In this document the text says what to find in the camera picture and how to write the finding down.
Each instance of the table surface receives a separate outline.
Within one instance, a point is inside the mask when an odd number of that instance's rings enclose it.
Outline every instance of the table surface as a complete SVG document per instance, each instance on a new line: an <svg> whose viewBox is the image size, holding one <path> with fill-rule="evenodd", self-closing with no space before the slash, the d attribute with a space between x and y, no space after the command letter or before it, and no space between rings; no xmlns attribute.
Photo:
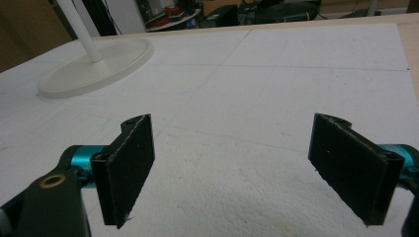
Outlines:
<svg viewBox="0 0 419 237"><path fill-rule="evenodd" d="M241 30L262 30L262 29L289 29L289 28L306 28L306 27L324 27L324 26L345 26L345 25L363 25L363 24L380 24L395 23L397 24L400 38L403 43L406 58L409 64L413 85L416 96L419 98L419 13L389 15L365 18L335 19L335 20L319 20L310 22L295 22L286 24L269 24L269 25L251 25L226 28L197 29L185 30L169 33L148 33L134 34L114 38L132 38L132 37L150 37L150 36L173 36L183 34L198 34L207 32L224 32L224 31L241 31Z"/></svg>
<svg viewBox="0 0 419 237"><path fill-rule="evenodd" d="M411 193L397 189L385 225L367 228L307 154L314 113L419 147L418 16L98 39L148 38L154 54L110 86L49 100L39 80L83 52L58 47L0 74L0 203L68 146L110 144L122 121L152 114L156 160L132 219L104 226L96 191L83 190L94 236L397 236Z"/></svg>

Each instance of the cable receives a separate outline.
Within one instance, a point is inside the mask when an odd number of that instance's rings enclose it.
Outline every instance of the cable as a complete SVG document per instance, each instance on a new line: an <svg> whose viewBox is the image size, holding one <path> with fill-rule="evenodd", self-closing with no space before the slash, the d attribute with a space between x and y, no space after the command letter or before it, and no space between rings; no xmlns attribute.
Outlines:
<svg viewBox="0 0 419 237"><path fill-rule="evenodd" d="M327 20L327 18L325 16L321 15L321 14L317 14L317 16L323 18L324 20Z"/></svg>
<svg viewBox="0 0 419 237"><path fill-rule="evenodd" d="M354 12L355 12L355 9L357 8L358 3L359 3L359 0L357 0L357 2L355 3L354 8L352 9L352 13L354 13Z"/></svg>
<svg viewBox="0 0 419 237"><path fill-rule="evenodd" d="M71 2L73 3L74 8L75 8L75 9L76 9L76 11L78 12L77 7L76 7L76 4L74 3L74 0L71 0Z"/></svg>
<svg viewBox="0 0 419 237"><path fill-rule="evenodd" d="M249 13L250 13L250 11L246 11L245 13L240 14L241 15L240 18L238 18L238 16L237 16L237 19L238 19L237 21L238 21L239 25L241 24L242 21L243 21L243 24L244 24L244 20L247 18L247 15L249 15Z"/></svg>
<svg viewBox="0 0 419 237"><path fill-rule="evenodd" d="M121 32L120 28L118 27L117 23L114 21L114 18L111 15L111 12L109 11L109 7L108 7L108 1L105 0L105 7L106 7L106 11L108 12L108 16L109 18L111 18L111 22L114 24L114 26L117 28L118 32L120 33L120 35L122 35L123 33Z"/></svg>

